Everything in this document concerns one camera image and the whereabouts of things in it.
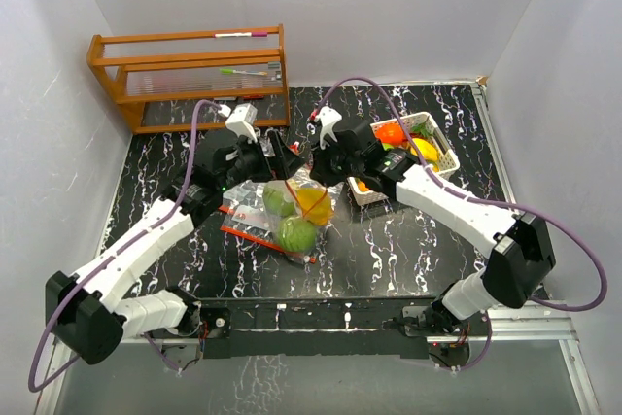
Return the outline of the yellow bell pepper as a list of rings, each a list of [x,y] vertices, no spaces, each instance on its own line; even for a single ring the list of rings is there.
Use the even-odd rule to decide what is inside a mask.
[[[314,225],[326,225],[334,211],[328,191],[320,188],[300,188],[296,192],[302,217]]]

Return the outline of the clear red zip bag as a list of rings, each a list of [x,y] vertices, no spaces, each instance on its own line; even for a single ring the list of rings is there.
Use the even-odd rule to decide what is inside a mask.
[[[334,215],[334,195],[310,178],[310,164],[297,143],[280,142],[279,147],[290,178],[259,185],[259,240],[292,262],[313,264]]]

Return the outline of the dark green cabbage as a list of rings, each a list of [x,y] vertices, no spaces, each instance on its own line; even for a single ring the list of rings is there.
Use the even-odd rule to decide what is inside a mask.
[[[289,216],[279,223],[276,242],[286,252],[304,253],[315,245],[316,235],[317,229],[311,222]]]

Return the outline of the light green cabbage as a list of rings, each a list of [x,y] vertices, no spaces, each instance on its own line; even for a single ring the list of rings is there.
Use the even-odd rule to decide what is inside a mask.
[[[295,203],[284,181],[272,181],[265,184],[262,193],[265,210],[282,218],[295,213]]]

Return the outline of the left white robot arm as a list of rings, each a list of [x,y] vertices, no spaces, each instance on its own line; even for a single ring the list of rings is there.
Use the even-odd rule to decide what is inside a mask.
[[[186,169],[144,217],[100,257],[72,275],[56,272],[46,284],[52,333],[88,364],[108,358],[120,342],[157,329],[181,336],[200,325],[197,298],[178,288],[128,298],[132,285],[178,241],[193,233],[236,186],[291,178],[304,161],[275,130],[272,151],[226,130],[192,138]]]

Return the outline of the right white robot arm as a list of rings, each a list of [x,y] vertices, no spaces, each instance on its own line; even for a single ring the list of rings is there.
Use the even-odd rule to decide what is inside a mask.
[[[484,268],[451,284],[421,314],[402,319],[403,326],[456,333],[477,312],[496,305],[521,308],[552,270],[555,259],[542,218],[487,206],[453,184],[434,181],[410,151],[385,149],[363,119],[345,120],[327,110],[314,123],[319,140],[312,148],[313,180],[329,187],[358,178],[452,229],[487,259]]]

